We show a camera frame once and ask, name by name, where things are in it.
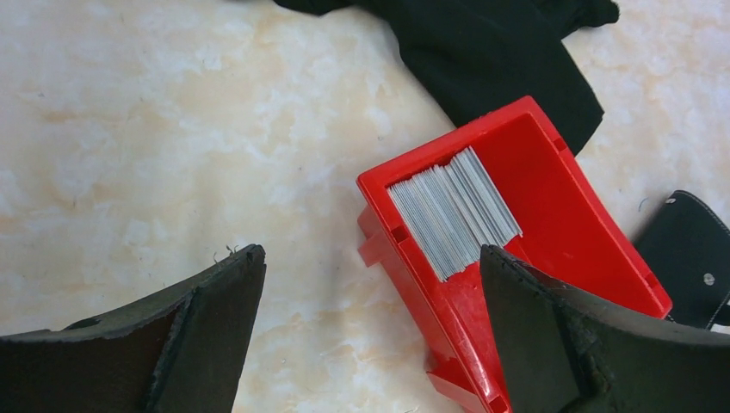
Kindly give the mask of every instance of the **red plastic tab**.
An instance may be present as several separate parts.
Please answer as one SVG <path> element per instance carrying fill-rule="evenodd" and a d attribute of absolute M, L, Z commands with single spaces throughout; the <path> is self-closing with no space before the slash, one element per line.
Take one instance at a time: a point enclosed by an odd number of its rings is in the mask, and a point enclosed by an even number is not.
<path fill-rule="evenodd" d="M 357 179 L 367 265 L 382 264 L 424 334 L 431 382 L 466 411 L 510 411 L 478 263 L 439 282 L 387 188 L 472 146 L 523 230 L 505 248 L 531 265 L 653 317 L 671 301 L 609 216 L 537 103 L 525 97 Z"/>

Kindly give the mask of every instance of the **black case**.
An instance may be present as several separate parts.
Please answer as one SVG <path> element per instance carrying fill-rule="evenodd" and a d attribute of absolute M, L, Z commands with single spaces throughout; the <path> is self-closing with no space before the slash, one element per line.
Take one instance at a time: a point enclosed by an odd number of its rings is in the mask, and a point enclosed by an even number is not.
<path fill-rule="evenodd" d="M 671 297 L 669 320 L 730 324 L 730 231 L 704 202 L 675 191 L 635 246 Z"/>

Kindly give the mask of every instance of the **marble tabletop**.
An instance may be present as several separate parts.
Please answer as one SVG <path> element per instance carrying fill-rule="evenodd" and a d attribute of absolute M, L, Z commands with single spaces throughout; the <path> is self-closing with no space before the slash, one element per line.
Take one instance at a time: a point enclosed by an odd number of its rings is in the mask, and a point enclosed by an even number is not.
<path fill-rule="evenodd" d="M 730 6 L 621 6 L 566 40 L 606 110 L 580 165 L 630 237 L 678 188 L 730 222 Z M 356 252 L 356 176 L 452 128 L 387 25 L 267 0 L 5 0 L 0 55 L 0 334 L 260 243 L 234 411 L 459 411 Z"/>

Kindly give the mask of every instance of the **black garment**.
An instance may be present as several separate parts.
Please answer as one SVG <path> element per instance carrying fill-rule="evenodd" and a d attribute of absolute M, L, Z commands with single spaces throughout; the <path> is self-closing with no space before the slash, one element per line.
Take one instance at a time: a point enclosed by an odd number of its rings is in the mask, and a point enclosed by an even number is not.
<path fill-rule="evenodd" d="M 560 39 L 618 20 L 610 0 L 275 0 L 323 15 L 356 5 L 385 19 L 400 56 L 456 126 L 530 95 L 573 153 L 603 110 Z"/>

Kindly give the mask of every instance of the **red container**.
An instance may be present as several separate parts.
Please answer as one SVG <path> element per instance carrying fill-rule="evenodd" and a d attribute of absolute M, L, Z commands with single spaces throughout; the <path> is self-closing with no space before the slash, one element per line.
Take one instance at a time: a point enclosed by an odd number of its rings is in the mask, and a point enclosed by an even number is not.
<path fill-rule="evenodd" d="M 653 317 L 671 301 L 591 189 L 537 103 L 525 97 L 363 173 L 363 261 L 381 263 L 431 351 L 434 387 L 464 410 L 510 411 L 476 262 L 440 282 L 387 188 L 472 146 L 523 230 L 505 249 L 563 281 Z"/>

